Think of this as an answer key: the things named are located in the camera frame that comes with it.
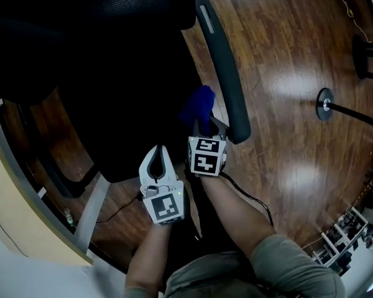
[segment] gray shirt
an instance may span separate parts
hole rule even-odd
[[[242,259],[233,251],[206,255],[175,271],[167,281],[165,297],[345,297],[340,277],[315,263],[296,243],[283,235],[262,241],[250,257],[254,281],[241,273]],[[127,298],[148,298],[144,288],[127,287]]]

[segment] blue cloth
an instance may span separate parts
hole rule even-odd
[[[181,113],[180,119],[190,130],[193,131],[195,120],[198,120],[200,132],[202,135],[210,134],[209,117],[213,110],[215,93],[207,85],[200,86],[196,89],[191,97],[187,100]]]

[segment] black cable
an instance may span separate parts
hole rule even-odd
[[[22,255],[24,255],[25,257],[29,257],[29,256],[23,254],[23,252],[22,252],[22,251],[19,249],[19,247],[15,244],[14,240],[10,237],[10,235],[7,234],[7,232],[5,231],[5,229],[3,229],[3,227],[1,226],[1,224],[0,224],[0,227],[1,227],[2,231],[3,231],[3,232],[8,236],[8,238],[11,240],[11,242],[13,242],[13,244],[15,245],[15,247],[18,248],[18,250],[20,251],[20,253],[21,253]]]
[[[272,216],[271,216],[271,212],[270,210],[268,209],[268,207],[261,201],[261,200],[258,200],[257,198],[255,198],[254,196],[251,196],[250,194],[247,194],[246,192],[244,192],[242,190],[241,187],[239,187],[235,181],[233,181],[233,179],[228,176],[226,173],[220,171],[219,173],[220,176],[226,178],[230,183],[232,183],[232,185],[241,193],[243,194],[244,196],[248,197],[250,200],[253,200],[253,201],[256,201],[258,202],[268,213],[268,218],[269,218],[269,222],[271,223],[272,226],[274,226],[274,221],[272,220]]]
[[[130,202],[122,205],[115,213],[113,213],[108,219],[106,220],[102,220],[102,221],[98,221],[98,223],[105,223],[105,222],[109,222],[117,213],[119,213],[120,211],[122,211],[124,208],[126,208],[127,206],[131,205],[136,199],[138,199],[139,197],[139,193],[136,195],[135,198],[133,198],[133,200],[131,200]]]

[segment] wooden floor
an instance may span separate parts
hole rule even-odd
[[[211,0],[230,41],[242,81],[252,135],[229,146],[227,172],[272,211],[278,232],[303,246],[316,240],[361,193],[373,155],[373,128],[335,113],[316,118],[313,101],[323,87],[337,103],[373,117],[373,81],[356,77],[351,39],[361,34],[341,0]],[[364,0],[356,0],[357,23],[373,41]],[[199,25],[184,32],[204,84],[223,98]],[[57,93],[33,107],[47,145],[63,172],[79,180],[92,162],[79,142]],[[6,120],[25,155],[27,146],[14,105]],[[36,159],[27,160],[60,210],[78,220],[93,184],[80,199],[55,191]],[[113,184],[99,219],[106,219],[138,192],[138,179]],[[123,266],[144,238],[150,219],[140,202],[97,224],[93,242]]]

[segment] black armrest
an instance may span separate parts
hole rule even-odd
[[[251,130],[234,55],[210,0],[196,0],[196,13],[224,96],[229,117],[227,136],[238,144],[250,137]]]

